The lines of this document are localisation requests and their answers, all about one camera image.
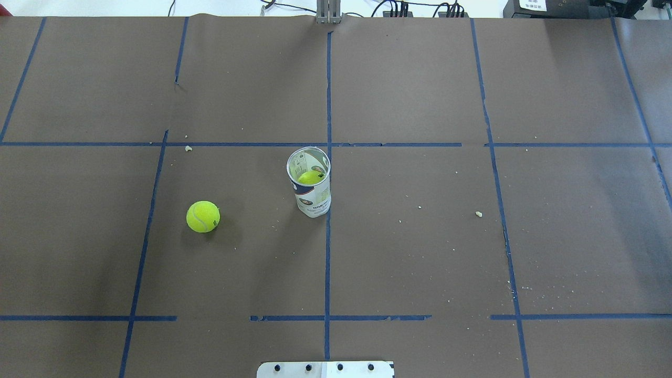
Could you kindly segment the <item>yellow tennis ball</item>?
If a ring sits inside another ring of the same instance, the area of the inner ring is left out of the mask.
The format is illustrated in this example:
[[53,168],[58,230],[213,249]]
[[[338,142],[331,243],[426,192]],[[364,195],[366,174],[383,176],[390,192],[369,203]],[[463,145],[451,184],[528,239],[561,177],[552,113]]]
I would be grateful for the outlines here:
[[220,209],[210,201],[197,201],[187,210],[187,226],[199,234],[206,234],[215,230],[220,223]]

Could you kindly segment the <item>tennis ball inside can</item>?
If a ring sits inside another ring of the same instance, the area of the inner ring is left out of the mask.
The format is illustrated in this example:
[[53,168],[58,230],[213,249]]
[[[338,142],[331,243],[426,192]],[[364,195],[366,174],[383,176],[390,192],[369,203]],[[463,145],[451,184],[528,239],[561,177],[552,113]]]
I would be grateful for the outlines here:
[[297,182],[302,186],[316,186],[322,182],[325,176],[326,174],[322,171],[308,170],[298,177]]

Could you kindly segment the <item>clear tennis ball can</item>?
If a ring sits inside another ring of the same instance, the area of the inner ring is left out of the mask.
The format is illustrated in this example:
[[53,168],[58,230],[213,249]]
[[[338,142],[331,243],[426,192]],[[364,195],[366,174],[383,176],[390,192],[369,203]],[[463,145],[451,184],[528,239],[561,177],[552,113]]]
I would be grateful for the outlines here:
[[[305,171],[317,170],[325,173],[325,178],[316,186],[298,184],[298,177]],[[325,215],[331,206],[331,161],[328,155],[316,146],[306,146],[293,152],[287,160],[286,172],[292,183],[298,208],[307,217]]]

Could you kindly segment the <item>black device top right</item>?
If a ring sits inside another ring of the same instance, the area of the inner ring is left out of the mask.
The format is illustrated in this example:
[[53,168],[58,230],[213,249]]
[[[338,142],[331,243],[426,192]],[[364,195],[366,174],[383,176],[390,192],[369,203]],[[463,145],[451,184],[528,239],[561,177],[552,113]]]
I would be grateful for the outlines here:
[[504,18],[632,19],[645,1],[508,1]]

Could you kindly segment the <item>grey metal post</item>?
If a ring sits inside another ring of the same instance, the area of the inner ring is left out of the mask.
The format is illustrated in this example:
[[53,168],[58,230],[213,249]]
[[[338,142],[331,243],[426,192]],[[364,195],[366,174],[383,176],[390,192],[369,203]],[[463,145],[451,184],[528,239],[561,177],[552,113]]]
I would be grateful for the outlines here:
[[317,24],[340,24],[342,20],[341,0],[317,0]]

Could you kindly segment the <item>metal bracket with screws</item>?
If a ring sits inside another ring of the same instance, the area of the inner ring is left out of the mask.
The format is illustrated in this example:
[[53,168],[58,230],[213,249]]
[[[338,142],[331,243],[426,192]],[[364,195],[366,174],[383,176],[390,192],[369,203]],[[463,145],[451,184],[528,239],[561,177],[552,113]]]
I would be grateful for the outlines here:
[[388,361],[304,361],[260,364],[257,377],[395,377]]

